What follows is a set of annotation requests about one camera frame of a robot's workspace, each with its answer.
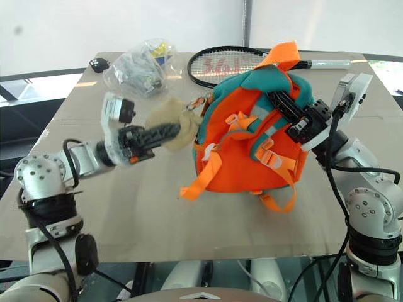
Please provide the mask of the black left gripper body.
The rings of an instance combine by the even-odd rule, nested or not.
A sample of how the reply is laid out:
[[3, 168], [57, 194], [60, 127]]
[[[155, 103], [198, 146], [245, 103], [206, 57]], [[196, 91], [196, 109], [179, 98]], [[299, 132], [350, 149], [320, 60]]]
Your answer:
[[146, 150], [140, 141], [141, 135], [145, 132], [143, 126], [130, 125], [118, 131], [118, 143], [122, 151], [123, 158], [129, 164], [137, 164], [141, 161], [155, 157], [151, 149]]

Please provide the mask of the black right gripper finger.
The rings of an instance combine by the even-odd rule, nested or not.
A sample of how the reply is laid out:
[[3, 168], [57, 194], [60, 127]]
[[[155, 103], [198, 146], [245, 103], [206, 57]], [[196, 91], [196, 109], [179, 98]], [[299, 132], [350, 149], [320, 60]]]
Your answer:
[[292, 125], [297, 124], [303, 117], [304, 112], [292, 99], [289, 100], [271, 100], [272, 105], [277, 109], [284, 119]]
[[[275, 99], [275, 100], [289, 100], [289, 99], [292, 99], [285, 91], [268, 92], [267, 97], [268, 97], [268, 99], [270, 101], [273, 100], [273, 99]], [[303, 109], [302, 109], [302, 111], [304, 112], [304, 117], [308, 117], [308, 114]]]

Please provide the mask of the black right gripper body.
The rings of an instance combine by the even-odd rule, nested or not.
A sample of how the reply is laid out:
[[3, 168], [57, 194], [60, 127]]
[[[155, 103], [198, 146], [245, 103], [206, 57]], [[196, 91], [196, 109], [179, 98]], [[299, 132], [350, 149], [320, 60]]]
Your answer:
[[313, 140], [320, 132], [327, 128], [327, 121], [331, 118], [329, 106], [318, 99], [312, 104], [299, 108], [292, 105], [293, 117], [286, 134], [295, 142], [301, 145]]

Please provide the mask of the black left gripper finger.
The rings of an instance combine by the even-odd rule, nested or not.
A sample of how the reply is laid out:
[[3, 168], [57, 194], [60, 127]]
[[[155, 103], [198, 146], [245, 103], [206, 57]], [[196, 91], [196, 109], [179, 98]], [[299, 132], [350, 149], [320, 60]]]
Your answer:
[[145, 137], [176, 137], [181, 130], [178, 123], [163, 123], [146, 129]]
[[160, 147], [178, 136], [178, 132], [147, 132], [145, 134], [145, 149], [152, 150]]

